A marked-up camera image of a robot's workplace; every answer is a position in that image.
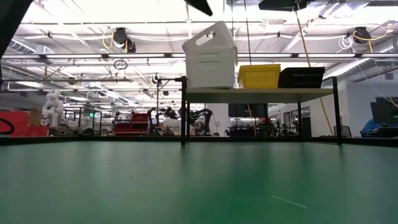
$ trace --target shelf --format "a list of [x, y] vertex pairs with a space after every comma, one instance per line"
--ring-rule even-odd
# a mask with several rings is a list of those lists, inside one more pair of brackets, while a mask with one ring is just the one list
[[303, 103], [333, 94], [332, 89], [187, 88], [189, 103]]

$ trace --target red box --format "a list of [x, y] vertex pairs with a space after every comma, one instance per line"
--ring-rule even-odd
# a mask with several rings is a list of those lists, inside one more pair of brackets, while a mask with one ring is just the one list
[[29, 126], [29, 136], [39, 137], [48, 136], [48, 128], [46, 126]]
[[[6, 119], [14, 125], [15, 131], [10, 136], [20, 136], [28, 132], [29, 113], [24, 111], [0, 111], [0, 118]], [[0, 131], [9, 131], [10, 127], [0, 121]]]

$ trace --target basket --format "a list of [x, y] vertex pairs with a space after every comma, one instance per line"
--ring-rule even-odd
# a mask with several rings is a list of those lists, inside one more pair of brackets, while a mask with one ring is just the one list
[[242, 65], [239, 82], [243, 88], [278, 88], [280, 65]]
[[321, 88], [324, 67], [286, 68], [279, 75], [278, 88]]

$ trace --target cardboard box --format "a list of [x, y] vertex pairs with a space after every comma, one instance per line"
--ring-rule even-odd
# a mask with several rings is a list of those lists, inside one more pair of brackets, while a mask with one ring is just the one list
[[30, 109], [29, 112], [29, 126], [40, 126], [40, 121], [42, 120], [42, 111], [35, 108]]

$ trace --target white robot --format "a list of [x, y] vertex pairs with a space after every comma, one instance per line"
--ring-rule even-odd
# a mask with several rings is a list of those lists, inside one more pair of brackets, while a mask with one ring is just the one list
[[45, 96], [47, 101], [45, 102], [42, 110], [42, 120], [40, 124], [42, 126], [58, 126], [58, 115], [62, 114], [63, 102], [59, 100], [60, 90], [50, 90]]

